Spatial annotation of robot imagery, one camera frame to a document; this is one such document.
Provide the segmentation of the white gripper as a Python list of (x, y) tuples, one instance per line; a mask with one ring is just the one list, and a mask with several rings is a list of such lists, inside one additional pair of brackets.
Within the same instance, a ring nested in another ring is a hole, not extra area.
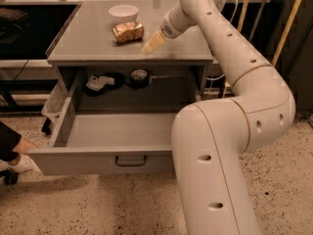
[(150, 55), (153, 53), (165, 43), (166, 37), (174, 39), (180, 36), (185, 31), (186, 24), (180, 12), (170, 10), (163, 17), (159, 28), (161, 31), (156, 31), (142, 48), (143, 54)]

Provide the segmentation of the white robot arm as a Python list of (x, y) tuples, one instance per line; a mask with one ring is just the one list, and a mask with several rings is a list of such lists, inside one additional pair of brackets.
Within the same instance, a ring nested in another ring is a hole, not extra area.
[(179, 0), (142, 51), (196, 25), (231, 85), (230, 98), (183, 108), (172, 125), (172, 157), (188, 235), (261, 235), (240, 156), (291, 126), (295, 101), (276, 69), (220, 13), (215, 0)]

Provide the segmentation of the black sleeved forearm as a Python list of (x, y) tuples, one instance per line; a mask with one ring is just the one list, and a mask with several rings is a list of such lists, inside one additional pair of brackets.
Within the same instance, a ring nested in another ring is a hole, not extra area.
[(13, 161), (18, 157), (14, 148), (21, 141), (22, 136), (15, 130), (0, 122), (0, 160), (4, 162)]

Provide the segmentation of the person's hand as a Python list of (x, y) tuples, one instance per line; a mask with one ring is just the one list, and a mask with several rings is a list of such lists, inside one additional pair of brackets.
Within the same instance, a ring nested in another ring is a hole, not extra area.
[(21, 138), (13, 151), (19, 154), (27, 155), (31, 149), (37, 148), (37, 145), (26, 138)]

